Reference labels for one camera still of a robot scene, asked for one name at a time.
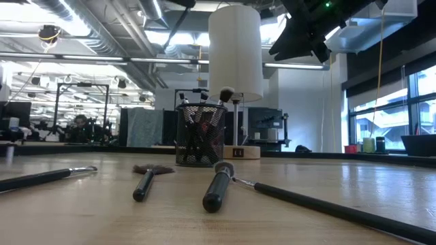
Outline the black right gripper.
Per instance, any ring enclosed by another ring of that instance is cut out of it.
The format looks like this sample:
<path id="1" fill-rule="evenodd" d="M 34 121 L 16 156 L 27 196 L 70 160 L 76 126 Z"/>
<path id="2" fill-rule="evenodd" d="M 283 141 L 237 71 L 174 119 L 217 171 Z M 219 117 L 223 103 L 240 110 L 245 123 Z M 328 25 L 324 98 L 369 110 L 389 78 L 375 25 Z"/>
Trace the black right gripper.
<path id="1" fill-rule="evenodd" d="M 327 35 L 344 26 L 344 0 L 283 0 L 290 18 L 268 53 L 283 61 L 311 56 L 324 63 L 330 58 Z"/>

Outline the short ceiling tube light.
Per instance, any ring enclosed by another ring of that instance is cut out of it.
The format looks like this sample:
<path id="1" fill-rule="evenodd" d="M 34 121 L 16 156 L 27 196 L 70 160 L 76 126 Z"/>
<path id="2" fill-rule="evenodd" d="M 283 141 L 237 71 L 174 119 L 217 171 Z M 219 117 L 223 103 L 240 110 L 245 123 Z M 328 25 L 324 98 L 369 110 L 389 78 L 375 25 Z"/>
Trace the short ceiling tube light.
<path id="1" fill-rule="evenodd" d="M 329 70 L 328 65 L 311 65 L 311 64 L 300 64 L 300 63 L 263 63 L 265 68 L 275 68 L 275 69 L 304 69 L 304 70 Z"/>

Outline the white shade table lamp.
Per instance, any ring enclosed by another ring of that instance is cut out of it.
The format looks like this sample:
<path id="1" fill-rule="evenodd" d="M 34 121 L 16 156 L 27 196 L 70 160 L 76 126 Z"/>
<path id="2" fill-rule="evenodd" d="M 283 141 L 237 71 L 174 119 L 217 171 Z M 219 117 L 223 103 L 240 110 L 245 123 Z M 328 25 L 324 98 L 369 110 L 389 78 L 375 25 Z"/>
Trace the white shade table lamp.
<path id="1" fill-rule="evenodd" d="M 263 98 L 260 14 L 246 5 L 215 10 L 208 19 L 209 95 L 218 100 L 221 89 L 230 87 L 233 105 L 233 143 L 224 147 L 225 159 L 258 160 L 258 146 L 238 142 L 239 105 Z"/>

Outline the black mesh pen cup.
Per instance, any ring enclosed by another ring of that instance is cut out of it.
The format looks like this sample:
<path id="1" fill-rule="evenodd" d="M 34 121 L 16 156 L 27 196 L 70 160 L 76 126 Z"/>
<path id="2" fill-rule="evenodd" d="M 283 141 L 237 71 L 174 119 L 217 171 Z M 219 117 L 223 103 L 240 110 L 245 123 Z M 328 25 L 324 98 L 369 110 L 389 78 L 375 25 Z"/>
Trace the black mesh pen cup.
<path id="1" fill-rule="evenodd" d="M 209 103 L 180 104 L 176 133 L 176 164 L 211 167 L 223 159 L 225 114 L 228 109 Z"/>

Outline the fan brush black handle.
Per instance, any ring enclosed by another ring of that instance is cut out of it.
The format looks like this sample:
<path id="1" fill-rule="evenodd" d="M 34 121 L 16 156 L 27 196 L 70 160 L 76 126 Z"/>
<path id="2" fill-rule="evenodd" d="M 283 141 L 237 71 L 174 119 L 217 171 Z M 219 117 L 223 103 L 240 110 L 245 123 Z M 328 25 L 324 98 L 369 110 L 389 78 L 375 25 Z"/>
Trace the fan brush black handle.
<path id="1" fill-rule="evenodd" d="M 141 180 L 132 193 L 132 197 L 135 201 L 142 202 L 152 186 L 154 177 L 156 175 L 174 173 L 174 169 L 163 165 L 135 165 L 133 166 L 133 173 L 142 174 Z"/>

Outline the teal cloth partition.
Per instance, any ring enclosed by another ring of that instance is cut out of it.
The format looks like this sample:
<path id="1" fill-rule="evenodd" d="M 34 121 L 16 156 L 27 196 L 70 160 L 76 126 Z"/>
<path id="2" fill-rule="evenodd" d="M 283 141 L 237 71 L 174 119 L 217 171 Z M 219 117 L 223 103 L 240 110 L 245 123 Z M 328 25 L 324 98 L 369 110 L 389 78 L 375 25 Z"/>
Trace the teal cloth partition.
<path id="1" fill-rule="evenodd" d="M 127 147 L 148 148 L 162 141 L 164 112 L 130 108 L 128 115 Z"/>

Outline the black metal frame rig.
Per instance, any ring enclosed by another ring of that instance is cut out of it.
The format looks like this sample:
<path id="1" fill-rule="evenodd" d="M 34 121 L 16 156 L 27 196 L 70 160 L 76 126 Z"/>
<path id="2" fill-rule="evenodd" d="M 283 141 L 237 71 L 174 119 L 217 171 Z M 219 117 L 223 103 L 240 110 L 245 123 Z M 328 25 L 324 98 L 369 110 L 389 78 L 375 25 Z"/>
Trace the black metal frame rig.
<path id="1" fill-rule="evenodd" d="M 62 86 L 77 86 L 77 87 L 92 87 L 92 86 L 101 86 L 101 87 L 105 87 L 106 88 L 106 92 L 104 93 L 105 95 L 105 103 L 104 103 L 104 123 L 103 123 L 103 128 L 106 128 L 108 126 L 108 99 L 109 99 L 109 92 L 110 92 L 110 87 L 108 84 L 92 84 L 92 83 L 86 83 L 86 82 L 76 82 L 76 83 L 66 83 L 66 82 L 62 82 L 62 83 L 58 83 L 57 84 L 57 90 L 56 90 L 56 99 L 55 99 L 55 105 L 54 105 L 54 118 L 53 118 L 53 126 L 52 126 L 52 130 L 51 133 L 55 134 L 57 132 L 57 114 L 58 114 L 58 109 L 59 109 L 59 97 L 61 96 L 61 87 Z"/>

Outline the long thin black brush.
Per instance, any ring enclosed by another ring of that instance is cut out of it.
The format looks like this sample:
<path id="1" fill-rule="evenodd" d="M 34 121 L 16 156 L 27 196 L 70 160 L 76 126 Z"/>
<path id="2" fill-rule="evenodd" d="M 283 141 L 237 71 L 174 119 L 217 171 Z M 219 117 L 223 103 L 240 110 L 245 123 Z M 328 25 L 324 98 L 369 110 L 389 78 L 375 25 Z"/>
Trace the long thin black brush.
<path id="1" fill-rule="evenodd" d="M 259 193 L 297 206 L 302 206 L 349 222 L 358 223 L 386 233 L 391 233 L 392 235 L 419 242 L 421 244 L 436 245 L 436 231 L 430 229 L 417 227 L 390 218 L 384 218 L 382 216 L 301 195 L 260 182 L 243 180 L 237 177 L 232 177 L 232 180 L 241 185 L 248 186 Z"/>

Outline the long ceiling tube light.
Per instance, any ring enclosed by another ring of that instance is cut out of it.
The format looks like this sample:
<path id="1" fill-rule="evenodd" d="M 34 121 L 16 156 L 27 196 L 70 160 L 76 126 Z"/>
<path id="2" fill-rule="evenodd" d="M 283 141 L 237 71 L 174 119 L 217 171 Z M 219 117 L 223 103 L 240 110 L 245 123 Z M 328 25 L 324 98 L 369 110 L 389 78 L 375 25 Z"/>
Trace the long ceiling tube light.
<path id="1" fill-rule="evenodd" d="M 191 65 L 208 65 L 208 60 L 198 59 L 161 59 L 161 58 L 129 58 L 126 57 L 124 61 L 137 62 L 137 63 L 162 63 L 162 64 L 191 64 Z"/>

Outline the round silver ventilation duct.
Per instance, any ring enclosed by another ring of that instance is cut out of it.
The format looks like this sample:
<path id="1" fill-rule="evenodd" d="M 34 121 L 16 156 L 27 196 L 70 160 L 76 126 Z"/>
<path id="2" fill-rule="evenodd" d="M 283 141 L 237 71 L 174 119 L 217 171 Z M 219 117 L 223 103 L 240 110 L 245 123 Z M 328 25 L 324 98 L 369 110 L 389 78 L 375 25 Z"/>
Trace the round silver ventilation duct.
<path id="1" fill-rule="evenodd" d="M 168 28 L 164 19 L 164 12 L 160 0 L 138 0 L 140 9 L 147 20 L 155 21 L 157 24 Z"/>

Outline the black brush silver ferrule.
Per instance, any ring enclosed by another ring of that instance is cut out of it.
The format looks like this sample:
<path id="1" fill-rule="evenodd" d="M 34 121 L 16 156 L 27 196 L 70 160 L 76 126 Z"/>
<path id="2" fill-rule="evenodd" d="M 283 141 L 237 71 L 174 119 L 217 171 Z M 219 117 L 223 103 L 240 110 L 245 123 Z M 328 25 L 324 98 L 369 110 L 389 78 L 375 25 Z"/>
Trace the black brush silver ferrule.
<path id="1" fill-rule="evenodd" d="M 64 178 L 69 178 L 72 176 L 87 174 L 96 171 L 97 168 L 94 166 L 74 167 L 0 180 L 0 193 L 30 186 L 36 186 L 39 184 L 45 184 L 48 182 L 62 180 Z"/>

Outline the dark background machine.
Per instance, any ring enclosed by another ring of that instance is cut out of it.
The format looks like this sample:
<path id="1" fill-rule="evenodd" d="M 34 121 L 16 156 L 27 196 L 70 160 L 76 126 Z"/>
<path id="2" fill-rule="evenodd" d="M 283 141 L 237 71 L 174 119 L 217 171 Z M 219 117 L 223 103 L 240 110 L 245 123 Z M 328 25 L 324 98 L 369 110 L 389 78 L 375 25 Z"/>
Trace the dark background machine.
<path id="1" fill-rule="evenodd" d="M 281 152 L 282 146 L 288 148 L 287 122 L 289 114 L 282 109 L 249 108 L 248 140 L 250 146 L 259 146 L 262 152 Z"/>

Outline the thick black handle brush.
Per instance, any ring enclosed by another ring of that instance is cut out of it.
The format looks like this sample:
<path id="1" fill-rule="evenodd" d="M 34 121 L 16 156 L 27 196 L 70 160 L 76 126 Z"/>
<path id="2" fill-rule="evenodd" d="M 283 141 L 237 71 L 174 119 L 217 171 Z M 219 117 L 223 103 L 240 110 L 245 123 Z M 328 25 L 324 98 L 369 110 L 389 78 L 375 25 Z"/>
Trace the thick black handle brush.
<path id="1" fill-rule="evenodd" d="M 234 176 L 234 166 L 227 161 L 217 162 L 214 170 L 215 176 L 202 199 L 203 208 L 208 213 L 220 210 L 230 179 Z"/>

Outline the black computer monitor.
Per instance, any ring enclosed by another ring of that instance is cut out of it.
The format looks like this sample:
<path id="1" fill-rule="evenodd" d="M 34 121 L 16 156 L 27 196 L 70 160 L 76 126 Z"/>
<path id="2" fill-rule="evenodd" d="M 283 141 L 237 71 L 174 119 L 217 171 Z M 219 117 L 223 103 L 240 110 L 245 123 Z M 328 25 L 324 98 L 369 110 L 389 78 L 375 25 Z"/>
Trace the black computer monitor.
<path id="1" fill-rule="evenodd" d="M 30 126 L 31 102 L 0 101 L 0 119 L 18 118 L 20 127 Z"/>

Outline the person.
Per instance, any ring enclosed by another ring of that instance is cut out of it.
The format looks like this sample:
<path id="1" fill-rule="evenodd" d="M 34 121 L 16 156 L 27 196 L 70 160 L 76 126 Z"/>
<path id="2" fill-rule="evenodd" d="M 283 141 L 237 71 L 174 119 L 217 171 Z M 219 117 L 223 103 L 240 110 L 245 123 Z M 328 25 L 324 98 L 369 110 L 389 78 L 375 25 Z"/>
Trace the person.
<path id="1" fill-rule="evenodd" d="M 91 124 L 84 114 L 79 114 L 74 119 L 74 124 L 69 128 L 66 139 L 71 143 L 89 143 L 101 138 L 101 126 Z"/>

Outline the rectangular silver ventilation duct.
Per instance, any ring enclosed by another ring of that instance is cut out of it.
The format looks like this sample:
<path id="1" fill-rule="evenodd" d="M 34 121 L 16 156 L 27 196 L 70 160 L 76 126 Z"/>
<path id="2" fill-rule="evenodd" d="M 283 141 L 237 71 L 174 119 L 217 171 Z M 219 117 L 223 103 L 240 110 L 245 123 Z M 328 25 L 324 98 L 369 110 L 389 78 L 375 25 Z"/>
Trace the rectangular silver ventilation duct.
<path id="1" fill-rule="evenodd" d="M 418 16 L 418 0 L 376 0 L 326 36 L 333 52 L 359 53 L 402 29 Z"/>

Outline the black bin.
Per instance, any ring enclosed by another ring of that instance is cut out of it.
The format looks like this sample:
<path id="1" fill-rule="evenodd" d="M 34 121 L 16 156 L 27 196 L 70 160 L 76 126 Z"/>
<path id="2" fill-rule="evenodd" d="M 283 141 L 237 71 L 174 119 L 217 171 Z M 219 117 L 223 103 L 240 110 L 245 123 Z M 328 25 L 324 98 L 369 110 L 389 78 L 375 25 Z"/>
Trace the black bin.
<path id="1" fill-rule="evenodd" d="M 401 139 L 409 156 L 436 157 L 436 134 L 403 135 Z"/>

